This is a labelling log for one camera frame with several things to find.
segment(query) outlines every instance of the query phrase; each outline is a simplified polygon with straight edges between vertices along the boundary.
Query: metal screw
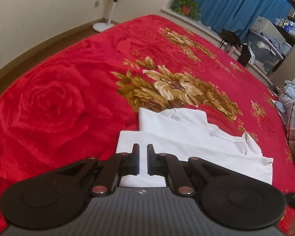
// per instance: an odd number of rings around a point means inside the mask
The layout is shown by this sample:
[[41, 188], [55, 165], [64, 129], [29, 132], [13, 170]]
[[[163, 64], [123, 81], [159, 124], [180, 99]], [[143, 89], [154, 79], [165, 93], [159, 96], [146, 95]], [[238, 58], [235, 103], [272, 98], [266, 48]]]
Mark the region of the metal screw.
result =
[[103, 185], [97, 185], [92, 188], [92, 192], [95, 194], [104, 194], [107, 191], [108, 191], [107, 187]]
[[189, 194], [192, 194], [194, 192], [194, 189], [192, 189], [189, 186], [182, 186], [182, 187], [179, 187], [178, 191], [181, 194], [189, 195]]

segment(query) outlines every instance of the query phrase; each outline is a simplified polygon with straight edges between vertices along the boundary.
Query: white standing fan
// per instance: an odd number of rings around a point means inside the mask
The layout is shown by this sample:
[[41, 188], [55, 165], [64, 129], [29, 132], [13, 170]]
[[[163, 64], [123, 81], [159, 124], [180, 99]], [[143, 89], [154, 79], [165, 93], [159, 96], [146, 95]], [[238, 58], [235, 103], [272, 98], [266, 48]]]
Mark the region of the white standing fan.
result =
[[112, 21], [112, 16], [113, 16], [113, 13], [115, 11], [115, 7], [117, 5], [117, 2], [118, 0], [113, 0], [113, 3], [112, 3], [112, 7], [111, 7], [111, 10], [110, 10], [110, 14], [109, 14], [109, 18], [108, 18], [108, 21], [107, 23], [96, 23], [93, 25], [93, 29], [97, 32], [103, 32], [105, 30], [107, 30], [108, 28], [111, 28], [114, 26], [114, 24], [111, 23]]

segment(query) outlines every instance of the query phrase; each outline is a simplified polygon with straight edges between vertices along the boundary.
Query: light blue fabric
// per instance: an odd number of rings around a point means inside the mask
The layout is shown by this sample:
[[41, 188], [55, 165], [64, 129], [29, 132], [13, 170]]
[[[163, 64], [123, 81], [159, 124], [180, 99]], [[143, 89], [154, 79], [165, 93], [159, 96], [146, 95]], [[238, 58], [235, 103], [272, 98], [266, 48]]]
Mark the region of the light blue fabric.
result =
[[258, 16], [274, 22], [285, 18], [292, 5], [287, 0], [195, 0], [201, 10], [200, 21], [221, 33], [222, 29], [236, 32], [245, 40], [249, 28]]

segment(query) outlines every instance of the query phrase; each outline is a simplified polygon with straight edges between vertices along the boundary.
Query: potted plant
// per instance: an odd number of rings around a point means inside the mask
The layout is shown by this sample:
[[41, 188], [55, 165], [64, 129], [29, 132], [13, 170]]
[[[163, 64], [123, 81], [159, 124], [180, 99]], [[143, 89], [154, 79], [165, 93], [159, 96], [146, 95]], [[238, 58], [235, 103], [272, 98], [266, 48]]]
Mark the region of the potted plant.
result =
[[194, 0], [175, 0], [172, 9], [180, 15], [198, 20], [201, 15], [198, 4]]

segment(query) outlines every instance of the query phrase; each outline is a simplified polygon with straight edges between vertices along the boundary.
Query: orange flower pot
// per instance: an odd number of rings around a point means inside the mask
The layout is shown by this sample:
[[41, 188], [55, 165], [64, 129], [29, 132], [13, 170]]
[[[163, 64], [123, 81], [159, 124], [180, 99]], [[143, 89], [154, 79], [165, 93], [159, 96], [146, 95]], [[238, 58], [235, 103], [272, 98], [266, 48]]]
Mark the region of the orange flower pot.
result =
[[182, 7], [182, 13], [185, 14], [186, 16], [189, 16], [190, 12], [191, 12], [191, 8], [187, 7], [186, 5]]

